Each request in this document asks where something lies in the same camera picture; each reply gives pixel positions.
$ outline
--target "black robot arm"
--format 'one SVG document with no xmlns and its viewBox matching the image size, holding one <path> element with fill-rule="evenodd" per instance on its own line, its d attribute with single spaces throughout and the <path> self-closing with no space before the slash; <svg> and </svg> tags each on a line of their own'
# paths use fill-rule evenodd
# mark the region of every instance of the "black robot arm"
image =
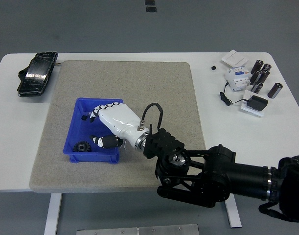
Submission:
<svg viewBox="0 0 299 235">
<path fill-rule="evenodd" d="M 222 145 L 186 150 L 163 128 L 150 132 L 143 153 L 148 159 L 158 157 L 155 173 L 161 182 L 157 189 L 161 197 L 211 208 L 234 193 L 268 200 L 259 207 L 260 212 L 299 222 L 299 156 L 281 159 L 278 168 L 237 164 L 235 152 Z M 204 163 L 191 157 L 202 157 Z M 189 175 L 190 167 L 200 173 Z M 278 203 L 282 213 L 269 209 Z"/>
</svg>

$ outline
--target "metal plate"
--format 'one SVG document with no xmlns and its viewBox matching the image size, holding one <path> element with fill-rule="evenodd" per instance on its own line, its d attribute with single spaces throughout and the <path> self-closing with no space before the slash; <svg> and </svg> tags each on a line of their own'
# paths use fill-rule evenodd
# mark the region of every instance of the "metal plate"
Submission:
<svg viewBox="0 0 299 235">
<path fill-rule="evenodd" d="M 80 230 L 76 235 L 199 235 L 197 224 L 141 228 Z"/>
</svg>

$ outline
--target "table leg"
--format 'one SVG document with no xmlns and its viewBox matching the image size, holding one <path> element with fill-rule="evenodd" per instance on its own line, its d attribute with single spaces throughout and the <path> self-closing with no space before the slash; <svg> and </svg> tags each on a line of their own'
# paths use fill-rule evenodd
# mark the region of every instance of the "table leg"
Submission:
<svg viewBox="0 0 299 235">
<path fill-rule="evenodd" d="M 229 198 L 225 201 L 228 212 L 229 222 L 231 228 L 242 227 L 241 219 L 239 218 L 234 194 L 230 194 Z"/>
<path fill-rule="evenodd" d="M 44 235 L 56 235 L 62 193 L 52 193 Z"/>
</svg>

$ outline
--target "white table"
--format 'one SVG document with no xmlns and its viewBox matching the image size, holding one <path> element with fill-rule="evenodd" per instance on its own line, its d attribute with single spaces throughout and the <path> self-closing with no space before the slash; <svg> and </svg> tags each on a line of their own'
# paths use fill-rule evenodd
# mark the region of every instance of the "white table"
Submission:
<svg viewBox="0 0 299 235">
<path fill-rule="evenodd" d="M 259 166 L 277 166 L 283 157 L 299 155 L 299 107 L 271 55 L 243 52 L 251 70 L 257 59 L 272 65 L 271 75 L 259 94 L 266 94 L 274 83 L 283 85 L 275 99 L 268 99 L 264 117 L 240 110 L 238 104 L 227 107 L 219 97 L 229 68 L 221 61 L 226 53 L 60 53 L 65 60 L 178 61 L 191 66 L 199 115 L 206 148 L 221 143 L 236 152 L 236 162 Z M 0 63 L 0 192 L 30 191 L 29 177 L 42 134 L 51 94 L 58 77 L 55 66 L 43 96 L 20 98 L 18 71 L 29 64 L 35 54 L 9 54 Z M 232 101 L 243 92 L 226 95 Z"/>
</svg>

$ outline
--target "black cylindrical capacitor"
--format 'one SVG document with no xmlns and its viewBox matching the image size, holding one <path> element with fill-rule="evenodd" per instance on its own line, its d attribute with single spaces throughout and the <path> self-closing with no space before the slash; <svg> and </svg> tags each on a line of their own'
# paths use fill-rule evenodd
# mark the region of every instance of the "black cylindrical capacitor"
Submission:
<svg viewBox="0 0 299 235">
<path fill-rule="evenodd" d="M 276 95 L 281 91 L 281 89 L 283 88 L 281 83 L 275 83 L 274 86 L 272 87 L 272 89 L 269 91 L 268 93 L 268 97 L 271 99 L 274 99 L 276 97 Z"/>
<path fill-rule="evenodd" d="M 262 60 L 257 60 L 256 63 L 254 64 L 254 66 L 253 66 L 251 74 L 253 74 L 255 71 L 260 70 L 262 65 L 263 65 L 263 61 Z"/>
<path fill-rule="evenodd" d="M 256 82 L 253 85 L 253 88 L 251 89 L 251 92 L 254 92 L 254 93 L 258 94 L 262 87 L 263 87 L 262 82 Z"/>
<path fill-rule="evenodd" d="M 250 79 L 251 85 L 255 84 L 255 82 L 259 80 L 261 75 L 262 75 L 262 71 L 260 70 L 255 71 Z"/>
<path fill-rule="evenodd" d="M 267 79 L 267 77 L 269 76 L 270 72 L 268 70 L 263 70 L 262 71 L 262 75 L 260 76 L 258 82 L 262 82 L 264 83 Z"/>
<path fill-rule="evenodd" d="M 262 70 L 268 70 L 268 71 L 270 71 L 271 68 L 272 68 L 271 65 L 269 65 L 269 64 L 264 64 L 264 66 L 262 67 Z"/>
</svg>

